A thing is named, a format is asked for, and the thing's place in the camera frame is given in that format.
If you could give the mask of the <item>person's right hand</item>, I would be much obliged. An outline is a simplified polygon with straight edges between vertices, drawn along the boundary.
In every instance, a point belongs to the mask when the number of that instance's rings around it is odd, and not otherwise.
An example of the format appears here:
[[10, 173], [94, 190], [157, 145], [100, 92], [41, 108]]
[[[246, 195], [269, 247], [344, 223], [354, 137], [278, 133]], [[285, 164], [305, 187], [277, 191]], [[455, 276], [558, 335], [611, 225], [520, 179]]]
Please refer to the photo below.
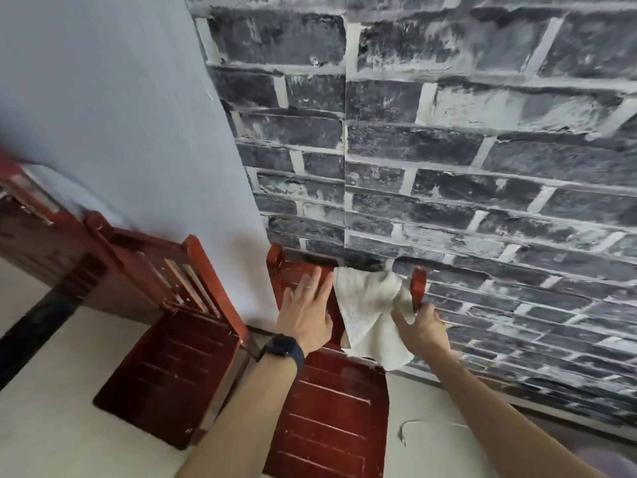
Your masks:
[[453, 359], [445, 323], [440, 319], [436, 307], [424, 302], [415, 314], [415, 331], [410, 340], [402, 340], [407, 350], [425, 361], [434, 364], [441, 359]]

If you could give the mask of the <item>person's left hand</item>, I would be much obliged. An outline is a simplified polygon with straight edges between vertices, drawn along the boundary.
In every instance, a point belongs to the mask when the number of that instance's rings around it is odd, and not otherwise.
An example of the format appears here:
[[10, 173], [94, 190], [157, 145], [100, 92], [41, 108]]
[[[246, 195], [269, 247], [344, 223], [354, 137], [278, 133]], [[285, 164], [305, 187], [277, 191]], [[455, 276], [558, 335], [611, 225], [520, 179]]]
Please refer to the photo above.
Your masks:
[[291, 315], [280, 316], [276, 321], [279, 334], [290, 336], [298, 341], [306, 357], [323, 347], [332, 335], [332, 320], [327, 304], [334, 283], [334, 273], [329, 272], [322, 280], [322, 301], [305, 306], [305, 283], [309, 274], [304, 274], [294, 291], [294, 310]]

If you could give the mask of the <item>white cloth towel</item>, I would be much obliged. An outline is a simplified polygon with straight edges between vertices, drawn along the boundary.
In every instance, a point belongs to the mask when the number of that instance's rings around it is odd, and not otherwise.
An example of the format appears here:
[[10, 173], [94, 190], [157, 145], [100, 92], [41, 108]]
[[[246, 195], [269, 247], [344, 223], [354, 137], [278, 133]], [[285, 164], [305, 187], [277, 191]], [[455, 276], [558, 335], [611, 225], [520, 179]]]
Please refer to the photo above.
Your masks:
[[386, 371], [401, 369], [414, 359], [392, 319], [395, 310], [410, 324], [415, 320], [409, 282], [394, 272], [334, 270], [334, 291], [344, 334], [340, 341], [349, 358], [370, 359]]

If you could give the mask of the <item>person's left forearm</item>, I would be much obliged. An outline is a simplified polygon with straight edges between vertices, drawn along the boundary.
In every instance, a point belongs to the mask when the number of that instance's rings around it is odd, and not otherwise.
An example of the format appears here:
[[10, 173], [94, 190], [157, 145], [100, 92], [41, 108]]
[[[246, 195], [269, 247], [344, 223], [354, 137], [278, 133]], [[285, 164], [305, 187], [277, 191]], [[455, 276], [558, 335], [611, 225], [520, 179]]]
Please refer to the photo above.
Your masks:
[[266, 354], [175, 478], [260, 478], [297, 371], [292, 358]]

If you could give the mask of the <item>person's right forearm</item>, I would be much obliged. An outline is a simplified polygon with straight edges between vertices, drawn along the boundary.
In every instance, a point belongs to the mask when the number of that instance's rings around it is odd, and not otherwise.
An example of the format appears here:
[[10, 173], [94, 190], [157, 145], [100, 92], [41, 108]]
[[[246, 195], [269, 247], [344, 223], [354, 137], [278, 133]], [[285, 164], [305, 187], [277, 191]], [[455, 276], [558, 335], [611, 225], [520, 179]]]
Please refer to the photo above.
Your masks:
[[482, 383], [450, 350], [422, 353], [500, 478], [608, 478]]

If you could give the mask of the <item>black smartwatch with blue band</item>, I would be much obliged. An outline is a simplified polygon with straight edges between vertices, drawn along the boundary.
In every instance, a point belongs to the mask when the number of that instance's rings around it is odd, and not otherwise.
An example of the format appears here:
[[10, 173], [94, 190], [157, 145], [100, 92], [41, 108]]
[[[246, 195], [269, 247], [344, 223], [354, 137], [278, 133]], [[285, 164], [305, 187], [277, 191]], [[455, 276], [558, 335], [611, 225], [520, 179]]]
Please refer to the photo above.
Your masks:
[[292, 359], [297, 368], [296, 378], [301, 374], [305, 364], [306, 354], [295, 338], [283, 334], [273, 336], [261, 348], [257, 362], [261, 361], [266, 354]]

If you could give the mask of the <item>red wooden slatted chair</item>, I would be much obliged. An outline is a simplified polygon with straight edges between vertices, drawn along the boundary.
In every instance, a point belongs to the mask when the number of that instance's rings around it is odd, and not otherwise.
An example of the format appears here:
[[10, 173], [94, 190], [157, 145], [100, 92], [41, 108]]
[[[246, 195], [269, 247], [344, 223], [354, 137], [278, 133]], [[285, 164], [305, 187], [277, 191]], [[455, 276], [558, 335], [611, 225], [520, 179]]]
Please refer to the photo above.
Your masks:
[[195, 235], [183, 243], [84, 224], [109, 263], [162, 313], [94, 398], [94, 405], [178, 450], [201, 435], [210, 405], [240, 349], [259, 347]]
[[292, 385], [270, 445], [272, 478], [382, 478], [389, 418], [386, 371], [369, 357], [348, 357], [351, 332], [333, 290], [330, 341], [311, 353]]

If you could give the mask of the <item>dark red wooden table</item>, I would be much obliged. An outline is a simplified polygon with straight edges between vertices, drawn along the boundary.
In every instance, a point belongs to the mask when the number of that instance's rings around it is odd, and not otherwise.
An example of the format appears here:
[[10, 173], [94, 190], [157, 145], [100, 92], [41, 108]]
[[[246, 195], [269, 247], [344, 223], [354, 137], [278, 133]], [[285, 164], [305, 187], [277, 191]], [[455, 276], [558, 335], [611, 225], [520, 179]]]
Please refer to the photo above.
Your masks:
[[84, 225], [1, 147], [0, 257], [94, 310], [143, 324], [162, 314], [106, 261]]

